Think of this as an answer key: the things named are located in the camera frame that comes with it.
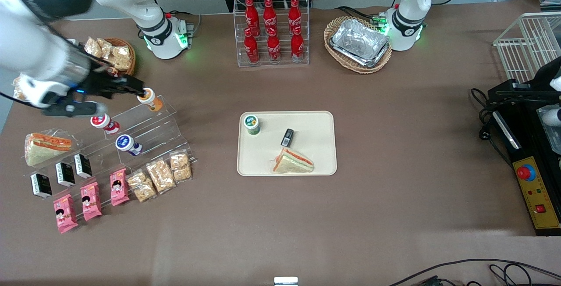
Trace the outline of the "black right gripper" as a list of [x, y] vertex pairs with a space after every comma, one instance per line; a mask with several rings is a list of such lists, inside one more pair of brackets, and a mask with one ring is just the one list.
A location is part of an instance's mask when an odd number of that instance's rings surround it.
[[114, 99], [120, 96], [144, 97], [144, 82], [138, 79], [117, 79], [106, 70], [91, 70], [77, 86], [77, 91], [88, 96]]

